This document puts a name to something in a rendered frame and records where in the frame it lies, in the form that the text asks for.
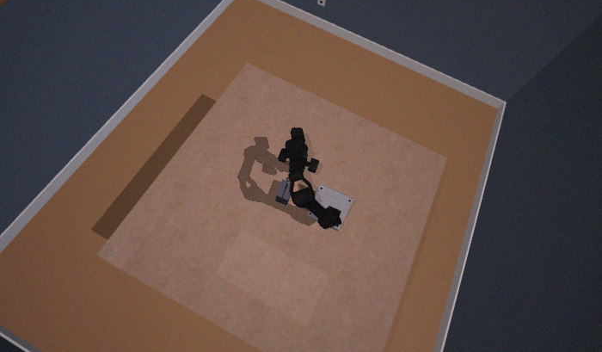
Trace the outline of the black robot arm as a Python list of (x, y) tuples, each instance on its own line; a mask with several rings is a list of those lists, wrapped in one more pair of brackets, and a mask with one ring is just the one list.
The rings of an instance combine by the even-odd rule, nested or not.
[[(286, 141), (286, 150), (289, 152), (290, 159), (290, 174), (288, 174), (290, 180), (289, 193), (292, 198), (292, 202), (297, 207), (307, 208), (315, 216), (318, 217), (318, 224), (323, 229), (341, 225), (340, 210), (329, 206), (324, 208), (318, 201), (315, 200), (315, 193), (311, 186), (311, 183), (304, 178), (304, 162), (301, 162), (301, 158), (308, 157), (307, 151), (308, 146), (304, 143), (304, 132), (303, 128), (294, 127), (291, 130), (292, 139)], [(301, 189), (293, 192), (294, 182), (302, 180), (308, 185), (308, 188)]]

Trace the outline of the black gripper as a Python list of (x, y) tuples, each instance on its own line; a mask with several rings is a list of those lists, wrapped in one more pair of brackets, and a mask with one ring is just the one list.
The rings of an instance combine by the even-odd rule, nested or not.
[[(278, 160), (279, 160), (280, 162), (283, 162), (283, 163), (285, 163), (285, 162), (286, 162), (286, 159), (287, 159), (287, 158), (289, 158), (289, 155), (288, 155), (288, 154), (289, 154), (289, 152), (288, 152), (288, 151), (287, 151), (285, 148), (282, 148), (282, 149), (281, 149), (281, 151), (280, 151), (280, 154), (279, 154)], [(310, 172), (313, 172), (313, 173), (315, 173), (315, 172), (316, 172), (317, 166), (318, 166), (318, 164), (319, 164), (319, 161), (318, 161), (318, 160), (316, 160), (316, 159), (314, 159), (314, 158), (311, 158), (311, 161), (310, 161), (310, 162), (308, 162), (308, 161), (307, 161), (307, 157), (301, 158), (301, 162), (304, 162), (303, 166), (304, 166), (304, 167), (305, 167), (305, 166), (309, 167), (309, 168), (308, 168), (308, 171), (310, 171)]]

